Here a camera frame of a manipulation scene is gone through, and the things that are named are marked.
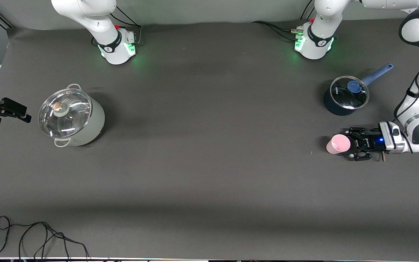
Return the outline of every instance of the cooking pot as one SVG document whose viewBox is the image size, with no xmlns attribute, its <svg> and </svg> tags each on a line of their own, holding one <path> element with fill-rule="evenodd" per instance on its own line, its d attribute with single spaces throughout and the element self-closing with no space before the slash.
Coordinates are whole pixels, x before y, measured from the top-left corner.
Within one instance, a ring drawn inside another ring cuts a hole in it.
<svg viewBox="0 0 419 262">
<path fill-rule="evenodd" d="M 38 123 L 55 140 L 55 146 L 81 146 L 100 134 L 104 111 L 80 85 L 70 84 L 46 99 L 38 113 Z"/>
</svg>

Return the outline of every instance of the table surface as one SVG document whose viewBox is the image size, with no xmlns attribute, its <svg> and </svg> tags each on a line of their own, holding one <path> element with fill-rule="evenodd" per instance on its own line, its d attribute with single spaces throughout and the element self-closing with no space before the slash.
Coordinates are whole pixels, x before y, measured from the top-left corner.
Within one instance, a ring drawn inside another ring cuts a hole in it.
<svg viewBox="0 0 419 262">
<path fill-rule="evenodd" d="M 419 153 L 384 163 L 325 150 L 343 128 L 392 119 L 419 70 L 400 22 L 344 21 L 319 61 L 264 25 L 153 25 L 119 66 L 86 30 L 10 31 L 0 98 L 33 120 L 0 125 L 0 215 L 46 221 L 92 257 L 419 261 Z M 389 62 L 365 108 L 324 108 L 331 80 Z M 93 143 L 59 149 L 37 113 L 70 83 L 103 106 L 106 123 Z M 17 255 L 21 233 L 0 256 Z M 26 254 L 43 238 L 25 236 Z M 48 255 L 65 256 L 60 241 Z"/>
</svg>

